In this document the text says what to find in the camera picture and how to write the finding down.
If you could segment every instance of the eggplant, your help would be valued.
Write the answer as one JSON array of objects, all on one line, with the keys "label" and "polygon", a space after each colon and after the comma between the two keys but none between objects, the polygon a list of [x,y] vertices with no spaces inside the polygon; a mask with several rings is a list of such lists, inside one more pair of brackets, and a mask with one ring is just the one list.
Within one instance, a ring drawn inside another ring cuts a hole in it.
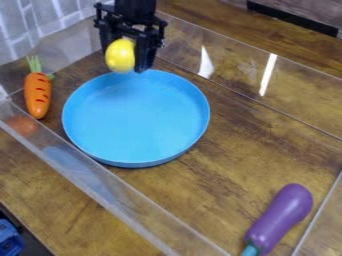
[{"label": "eggplant", "polygon": [[242,256],[268,255],[289,230],[309,215],[313,205],[311,191],[300,184],[286,185],[246,233],[248,247]]}]

